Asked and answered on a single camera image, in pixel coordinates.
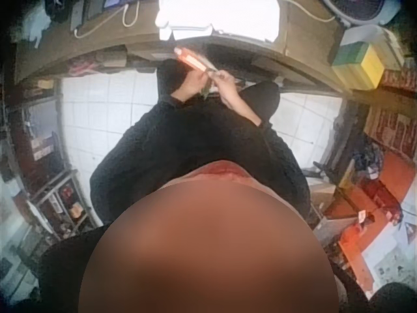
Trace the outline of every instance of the white paper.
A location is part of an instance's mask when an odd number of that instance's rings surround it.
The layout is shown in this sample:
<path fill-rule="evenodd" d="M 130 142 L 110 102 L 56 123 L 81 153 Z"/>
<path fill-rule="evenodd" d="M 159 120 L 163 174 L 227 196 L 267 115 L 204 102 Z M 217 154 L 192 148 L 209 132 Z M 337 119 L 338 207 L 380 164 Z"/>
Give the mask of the white paper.
<path fill-rule="evenodd" d="M 155 20 L 161 40 L 171 31 L 176 40 L 220 33 L 274 42 L 280 30 L 276 0 L 160 0 Z"/>

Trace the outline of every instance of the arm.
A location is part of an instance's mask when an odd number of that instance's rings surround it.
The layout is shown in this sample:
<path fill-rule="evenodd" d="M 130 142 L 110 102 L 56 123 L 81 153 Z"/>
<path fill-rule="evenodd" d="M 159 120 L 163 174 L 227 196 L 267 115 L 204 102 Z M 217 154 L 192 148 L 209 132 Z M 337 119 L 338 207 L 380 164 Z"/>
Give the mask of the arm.
<path fill-rule="evenodd" d="M 210 77 L 219 88 L 222 102 L 261 129 L 274 167 L 272 168 L 274 191 L 306 218 L 310 208 L 309 188 L 292 151 L 282 138 L 278 137 L 275 130 L 271 128 L 271 124 L 267 121 L 263 122 L 239 96 L 232 75 L 221 70 L 217 73 L 210 73 Z"/>
<path fill-rule="evenodd" d="M 147 148 L 158 125 L 200 92 L 207 79 L 202 72 L 189 72 L 180 88 L 171 96 L 162 97 L 157 105 L 130 127 L 98 165 L 90 179 L 91 201 L 104 224 L 113 222 L 132 204 L 130 191 L 135 181 L 149 171 L 150 161 L 158 161 L 158 155 Z"/>

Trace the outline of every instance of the sleeve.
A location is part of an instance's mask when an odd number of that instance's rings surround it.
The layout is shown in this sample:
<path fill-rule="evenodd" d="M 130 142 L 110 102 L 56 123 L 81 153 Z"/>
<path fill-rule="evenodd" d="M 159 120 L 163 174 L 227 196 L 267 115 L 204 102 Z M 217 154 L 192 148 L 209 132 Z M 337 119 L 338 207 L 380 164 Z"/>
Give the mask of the sleeve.
<path fill-rule="evenodd" d="M 118 215 L 112 212 L 122 212 L 129 207 L 125 207 L 123 203 L 129 198 L 128 188 L 123 186 L 128 186 L 134 175 L 146 170 L 143 168 L 146 166 L 144 160 L 151 157 L 149 154 L 152 151 L 146 151 L 144 146 L 150 132 L 164 118 L 179 110 L 181 104 L 171 96 L 162 97 L 157 105 L 124 133 L 91 175 L 91 202 L 104 224 L 109 224 L 117 218 Z"/>
<path fill-rule="evenodd" d="M 307 179 L 304 177 L 293 152 L 272 129 L 271 124 L 262 122 L 259 127 L 264 133 L 272 164 L 277 173 L 274 179 L 280 181 L 276 185 L 282 185 L 283 179 L 285 180 L 285 191 L 280 195 L 305 219 L 310 210 L 310 192 Z"/>

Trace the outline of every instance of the black pants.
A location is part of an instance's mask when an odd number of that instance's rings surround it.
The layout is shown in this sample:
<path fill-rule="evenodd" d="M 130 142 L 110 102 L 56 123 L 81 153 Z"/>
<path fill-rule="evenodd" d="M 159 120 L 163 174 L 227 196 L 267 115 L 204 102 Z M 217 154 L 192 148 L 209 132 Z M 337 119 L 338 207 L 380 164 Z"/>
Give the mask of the black pants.
<path fill-rule="evenodd" d="M 156 73 L 158 78 L 159 96 L 170 95 L 177 90 L 191 68 L 176 60 L 166 60 Z M 239 95 L 262 121 L 269 121 L 280 103 L 280 88 L 274 82 L 261 82 L 242 90 Z M 197 95 L 186 104 L 201 103 L 202 98 Z"/>

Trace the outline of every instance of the fan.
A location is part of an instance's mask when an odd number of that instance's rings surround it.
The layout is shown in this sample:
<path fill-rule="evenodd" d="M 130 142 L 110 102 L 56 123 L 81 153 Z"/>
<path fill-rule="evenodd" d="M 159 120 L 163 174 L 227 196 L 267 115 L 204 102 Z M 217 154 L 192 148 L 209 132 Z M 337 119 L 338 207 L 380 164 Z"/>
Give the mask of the fan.
<path fill-rule="evenodd" d="M 350 27 L 387 24 L 401 8 L 400 0 L 323 0 Z"/>

